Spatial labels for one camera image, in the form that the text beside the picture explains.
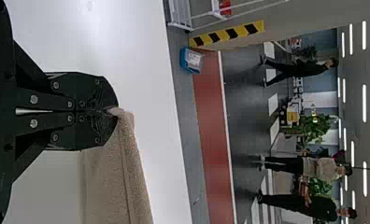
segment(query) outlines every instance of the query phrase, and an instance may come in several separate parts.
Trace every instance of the gray floor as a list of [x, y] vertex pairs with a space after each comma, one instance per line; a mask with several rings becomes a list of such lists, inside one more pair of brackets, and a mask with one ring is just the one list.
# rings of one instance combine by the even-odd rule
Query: gray floor
[[[173, 78], [178, 106], [178, 120], [185, 160], [188, 189], [195, 224], [209, 223], [203, 157], [192, 76], [179, 67], [179, 51], [187, 46], [188, 35], [178, 28], [167, 27]], [[286, 55], [276, 49], [276, 58], [283, 62]], [[275, 118], [268, 116], [267, 100], [278, 93], [278, 99], [289, 95], [288, 83], [283, 81], [270, 88], [261, 86], [265, 67], [258, 66], [263, 45], [222, 52], [222, 66], [233, 159], [237, 221], [251, 221], [252, 192], [261, 186], [265, 173], [249, 167], [248, 155], [268, 153], [270, 127]]]
[[179, 131], [185, 161], [192, 223], [209, 223], [206, 200], [205, 172], [200, 144], [199, 125], [193, 92], [193, 77], [179, 66], [179, 51], [188, 46], [188, 35], [175, 27], [167, 27], [174, 87], [176, 93]]
[[[287, 62], [287, 55], [276, 49], [276, 59]], [[261, 186], [265, 173], [249, 166], [249, 155], [268, 154], [270, 127], [276, 117], [268, 115], [268, 99], [277, 93], [279, 101], [288, 99], [288, 81], [264, 89], [265, 66], [260, 66], [263, 45], [222, 52], [226, 107], [233, 160], [237, 221], [251, 217], [252, 192]]]

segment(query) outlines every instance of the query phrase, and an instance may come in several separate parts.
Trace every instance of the red object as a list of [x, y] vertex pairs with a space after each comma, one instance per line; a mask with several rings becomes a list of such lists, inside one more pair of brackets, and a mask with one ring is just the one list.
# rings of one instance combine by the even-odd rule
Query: red object
[[[230, 0], [223, 0], [223, 2], [220, 3], [220, 8], [230, 7], [231, 5], [232, 4]], [[222, 16], [232, 16], [232, 10], [231, 9], [224, 10], [221, 12], [221, 15]]]
[[202, 74], [193, 76], [210, 224], [234, 224], [230, 164], [217, 52], [205, 54]]

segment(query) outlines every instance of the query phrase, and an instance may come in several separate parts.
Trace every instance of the metal bolt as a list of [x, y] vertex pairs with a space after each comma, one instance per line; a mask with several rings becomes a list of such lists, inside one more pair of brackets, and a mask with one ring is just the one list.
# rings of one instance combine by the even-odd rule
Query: metal bolt
[[86, 103], [85, 103], [84, 101], [80, 101], [80, 102], [79, 102], [79, 106], [80, 106], [80, 107], [85, 107], [85, 105], [86, 105]]
[[31, 119], [30, 127], [31, 128], [36, 128], [37, 127], [37, 119]]
[[83, 123], [84, 121], [85, 121], [85, 117], [84, 116], [79, 116], [79, 122]]
[[57, 142], [57, 141], [59, 140], [59, 134], [54, 133], [54, 134], [53, 134], [53, 136], [51, 137], [51, 140], [52, 140], [53, 142]]
[[37, 104], [37, 100], [38, 100], [37, 96], [31, 95], [31, 98], [30, 98], [31, 104], [36, 105]]
[[60, 88], [60, 84], [58, 82], [53, 82], [53, 88], [58, 90]]

